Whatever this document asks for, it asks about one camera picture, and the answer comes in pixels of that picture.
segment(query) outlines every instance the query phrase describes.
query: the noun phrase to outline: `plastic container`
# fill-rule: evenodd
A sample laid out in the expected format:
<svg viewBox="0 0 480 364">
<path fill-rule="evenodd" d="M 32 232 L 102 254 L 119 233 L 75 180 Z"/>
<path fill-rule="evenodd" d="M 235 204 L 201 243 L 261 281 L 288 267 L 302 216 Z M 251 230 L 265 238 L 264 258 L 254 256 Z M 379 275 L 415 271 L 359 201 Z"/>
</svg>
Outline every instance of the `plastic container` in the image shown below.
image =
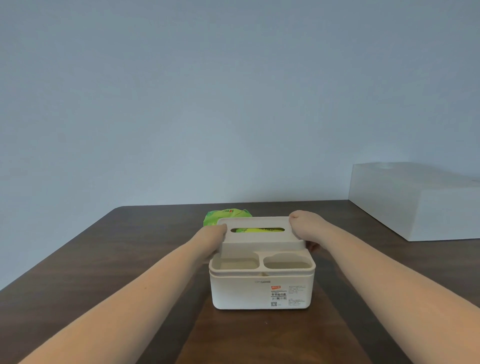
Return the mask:
<svg viewBox="0 0 480 364">
<path fill-rule="evenodd" d="M 222 310 L 307 308 L 315 262 L 288 217 L 222 218 L 228 231 L 209 263 L 213 304 Z M 283 228 L 281 232 L 234 232 Z"/>
</svg>

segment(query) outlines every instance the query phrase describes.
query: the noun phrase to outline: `green tissue package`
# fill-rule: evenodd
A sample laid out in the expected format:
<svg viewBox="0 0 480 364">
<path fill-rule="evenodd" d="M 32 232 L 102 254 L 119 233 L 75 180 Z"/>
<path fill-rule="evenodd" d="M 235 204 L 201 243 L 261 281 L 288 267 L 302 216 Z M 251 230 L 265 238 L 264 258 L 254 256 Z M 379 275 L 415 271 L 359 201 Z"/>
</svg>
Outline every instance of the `green tissue package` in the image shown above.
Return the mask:
<svg viewBox="0 0 480 364">
<path fill-rule="evenodd" d="M 204 226 L 216 225 L 219 218 L 251 218 L 252 214 L 247 210 L 227 208 L 225 210 L 210 211 L 204 219 Z"/>
</svg>

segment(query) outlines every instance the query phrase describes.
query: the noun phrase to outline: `tissue box lid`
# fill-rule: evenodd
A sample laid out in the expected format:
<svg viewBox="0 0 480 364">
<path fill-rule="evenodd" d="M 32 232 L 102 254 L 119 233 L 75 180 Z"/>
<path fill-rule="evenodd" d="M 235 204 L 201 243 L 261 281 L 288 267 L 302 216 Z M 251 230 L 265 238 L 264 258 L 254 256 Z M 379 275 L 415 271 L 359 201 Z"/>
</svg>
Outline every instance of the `tissue box lid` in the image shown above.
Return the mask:
<svg viewBox="0 0 480 364">
<path fill-rule="evenodd" d="M 251 252 L 296 251 L 305 249 L 305 241 L 292 231 L 288 216 L 257 218 L 221 218 L 227 233 L 220 247 L 222 258 L 236 258 Z M 239 228 L 282 228 L 277 232 L 234 232 Z"/>
</svg>

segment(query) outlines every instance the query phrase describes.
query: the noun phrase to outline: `product label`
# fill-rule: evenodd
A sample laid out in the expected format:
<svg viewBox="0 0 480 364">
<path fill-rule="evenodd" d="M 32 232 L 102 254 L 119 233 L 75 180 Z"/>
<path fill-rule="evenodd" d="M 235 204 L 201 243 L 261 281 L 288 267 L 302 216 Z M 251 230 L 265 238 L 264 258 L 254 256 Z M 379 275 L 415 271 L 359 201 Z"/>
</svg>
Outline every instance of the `product label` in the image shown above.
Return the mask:
<svg viewBox="0 0 480 364">
<path fill-rule="evenodd" d="M 305 303 L 307 286 L 270 286 L 270 307 L 298 307 Z"/>
</svg>

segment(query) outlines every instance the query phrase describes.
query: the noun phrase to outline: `white box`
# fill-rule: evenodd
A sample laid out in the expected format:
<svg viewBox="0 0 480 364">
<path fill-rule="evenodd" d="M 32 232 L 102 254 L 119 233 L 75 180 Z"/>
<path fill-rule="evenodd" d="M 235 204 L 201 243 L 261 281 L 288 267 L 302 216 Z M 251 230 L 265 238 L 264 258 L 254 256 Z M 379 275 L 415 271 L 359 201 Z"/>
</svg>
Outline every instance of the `white box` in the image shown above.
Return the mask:
<svg viewBox="0 0 480 364">
<path fill-rule="evenodd" d="M 222 218 L 228 231 L 210 260 L 213 304 L 223 310 L 307 308 L 315 262 L 288 217 Z M 283 228 L 282 232 L 234 232 L 237 228 Z"/>
<path fill-rule="evenodd" d="M 419 163 L 355 164 L 348 199 L 408 241 L 480 238 L 480 181 Z"/>
</svg>

